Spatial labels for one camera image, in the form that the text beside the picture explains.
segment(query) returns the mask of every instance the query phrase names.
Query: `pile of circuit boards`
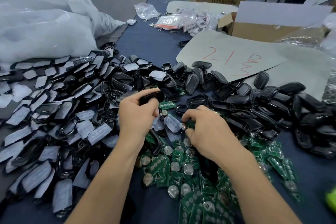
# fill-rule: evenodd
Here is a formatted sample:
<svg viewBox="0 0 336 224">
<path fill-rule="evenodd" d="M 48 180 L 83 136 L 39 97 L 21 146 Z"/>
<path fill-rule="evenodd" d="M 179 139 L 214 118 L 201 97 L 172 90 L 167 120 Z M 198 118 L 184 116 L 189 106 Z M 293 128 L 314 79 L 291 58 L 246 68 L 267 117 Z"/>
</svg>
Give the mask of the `pile of circuit boards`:
<svg viewBox="0 0 336 224">
<path fill-rule="evenodd" d="M 182 223 L 232 222 L 229 209 L 238 208 L 227 175 L 185 137 L 184 130 L 194 124 L 183 124 L 178 116 L 188 108 L 205 105 L 218 112 L 269 179 L 268 170 L 274 168 L 298 200 L 293 165 L 275 141 L 280 130 L 292 130 L 308 152 L 334 157 L 336 108 L 300 93 L 305 86 L 299 82 L 267 86 L 269 76 L 261 71 L 251 89 L 243 80 L 228 82 L 216 71 L 208 73 L 211 63 L 157 67 L 134 55 L 119 55 L 114 45 L 106 43 L 81 58 L 15 63 L 0 74 L 0 100 L 6 101 L 13 98 L 15 86 L 36 79 L 33 92 L 2 120 L 12 130 L 0 151 L 4 172 L 24 172 L 8 188 L 1 209 L 33 194 L 36 204 L 52 202 L 53 213 L 66 218 L 118 141 L 120 101 L 148 88 L 161 90 L 156 96 L 160 116 L 136 165 L 143 168 L 144 186 L 156 184 L 172 198 L 181 198 Z M 198 95 L 181 103 L 182 95 L 195 91 Z"/>
</svg>

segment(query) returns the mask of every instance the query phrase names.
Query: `white plastic sheet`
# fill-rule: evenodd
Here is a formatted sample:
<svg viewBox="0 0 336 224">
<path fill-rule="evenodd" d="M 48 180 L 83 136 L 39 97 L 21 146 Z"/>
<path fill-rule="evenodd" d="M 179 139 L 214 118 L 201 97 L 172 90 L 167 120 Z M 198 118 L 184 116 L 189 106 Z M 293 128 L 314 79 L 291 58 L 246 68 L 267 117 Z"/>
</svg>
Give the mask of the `white plastic sheet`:
<svg viewBox="0 0 336 224">
<path fill-rule="evenodd" d="M 88 55 L 123 24 L 90 0 L 0 0 L 0 62 Z"/>
</svg>

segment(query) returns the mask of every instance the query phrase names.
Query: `table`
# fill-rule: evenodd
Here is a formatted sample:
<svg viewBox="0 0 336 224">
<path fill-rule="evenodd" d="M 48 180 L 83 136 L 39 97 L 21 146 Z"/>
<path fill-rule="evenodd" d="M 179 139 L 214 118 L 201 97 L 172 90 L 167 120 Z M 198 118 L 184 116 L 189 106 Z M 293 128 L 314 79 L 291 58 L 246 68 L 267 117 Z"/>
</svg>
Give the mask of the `table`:
<svg viewBox="0 0 336 224">
<path fill-rule="evenodd" d="M 160 13 L 166 12 L 167 4 L 163 0 L 150 0 Z M 137 18 L 137 23 L 123 33 L 116 44 L 116 49 L 124 56 L 137 55 L 138 57 L 153 61 L 156 66 L 170 62 L 176 64 L 176 56 L 180 51 L 179 41 L 191 39 L 190 35 L 169 33 L 149 26 L 156 22 L 151 19 L 143 22 Z M 181 102 L 189 96 L 184 95 Z M 332 224 L 336 223 L 336 217 L 325 205 L 324 194 L 328 189 L 336 185 L 336 161 L 320 158 L 307 154 L 298 148 L 290 132 L 281 132 L 277 140 L 283 143 L 285 157 L 291 158 L 299 177 L 298 188 L 305 198 L 301 204 L 295 203 L 284 186 L 279 175 L 272 173 L 275 180 L 274 186 L 294 210 L 304 224 Z M 165 188 L 141 187 L 141 173 L 134 172 L 129 195 L 133 199 L 137 210 L 131 219 L 124 223 L 137 224 L 171 224 L 177 223 L 179 203 L 168 196 Z M 57 224 L 62 221 L 56 219 L 51 213 L 51 205 L 35 207 L 32 198 L 10 205 L 0 219 L 0 224 Z"/>
</svg>

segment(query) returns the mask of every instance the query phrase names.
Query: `right hand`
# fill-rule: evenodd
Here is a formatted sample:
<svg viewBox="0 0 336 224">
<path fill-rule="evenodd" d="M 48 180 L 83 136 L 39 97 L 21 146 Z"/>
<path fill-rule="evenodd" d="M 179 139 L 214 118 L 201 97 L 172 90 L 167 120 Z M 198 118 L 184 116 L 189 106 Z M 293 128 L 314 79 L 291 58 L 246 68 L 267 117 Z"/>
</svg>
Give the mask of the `right hand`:
<svg viewBox="0 0 336 224">
<path fill-rule="evenodd" d="M 186 122 L 190 118 L 196 122 L 195 130 L 188 128 L 185 133 L 204 157 L 219 165 L 223 158 L 229 161 L 246 151 L 226 121 L 216 112 L 200 105 L 196 109 L 187 110 L 182 121 Z"/>
</svg>

